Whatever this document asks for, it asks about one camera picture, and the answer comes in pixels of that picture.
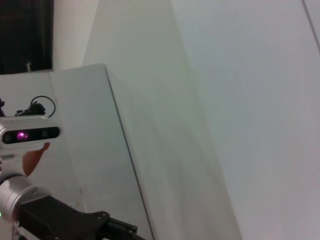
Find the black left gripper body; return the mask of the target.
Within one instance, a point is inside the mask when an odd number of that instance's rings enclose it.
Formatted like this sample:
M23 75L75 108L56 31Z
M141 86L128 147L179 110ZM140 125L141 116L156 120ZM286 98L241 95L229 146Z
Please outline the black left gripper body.
M103 240L109 237L103 211L85 213L52 196L39 198L17 208L19 226L40 240Z

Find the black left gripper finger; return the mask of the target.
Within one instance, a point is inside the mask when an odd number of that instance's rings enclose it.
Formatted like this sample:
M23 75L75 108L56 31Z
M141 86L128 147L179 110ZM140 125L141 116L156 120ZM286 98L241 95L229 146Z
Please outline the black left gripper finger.
M137 234L138 227L129 223L109 218L98 230L99 240L145 240Z

